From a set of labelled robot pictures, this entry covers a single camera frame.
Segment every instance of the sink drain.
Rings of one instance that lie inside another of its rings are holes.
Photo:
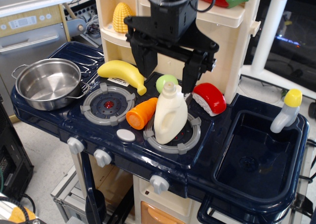
[[[255,171],[258,167],[255,159],[253,159],[251,157],[242,157],[239,160],[239,165],[241,168],[243,168],[244,170],[246,170],[248,172]]]

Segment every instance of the yellow faucet handle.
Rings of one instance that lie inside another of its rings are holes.
[[[302,103],[303,94],[299,89],[291,89],[285,95],[284,103],[290,107],[298,107]]]

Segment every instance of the white knob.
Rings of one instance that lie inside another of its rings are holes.
[[[93,153],[93,156],[97,160],[97,164],[99,167],[104,167],[105,165],[110,164],[112,161],[110,155],[101,149],[96,149],[96,151]]]
[[[79,141],[77,138],[70,137],[67,140],[67,144],[70,148],[70,152],[77,155],[78,153],[82,152],[84,150],[84,145],[81,141]]]
[[[162,191],[169,189],[169,183],[163,177],[153,175],[149,180],[150,184],[154,187],[154,192],[160,194]]]

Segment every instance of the dark blue sink basin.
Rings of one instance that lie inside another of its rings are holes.
[[[275,134],[272,119],[240,111],[226,140],[216,180],[251,199],[277,199],[289,189],[302,132],[295,127]]]

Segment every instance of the toy faucet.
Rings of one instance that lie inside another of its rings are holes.
[[[282,131],[284,127],[291,126],[300,110],[302,103],[302,92],[298,89],[291,89],[284,98],[284,105],[280,113],[273,120],[270,130],[275,134]]]

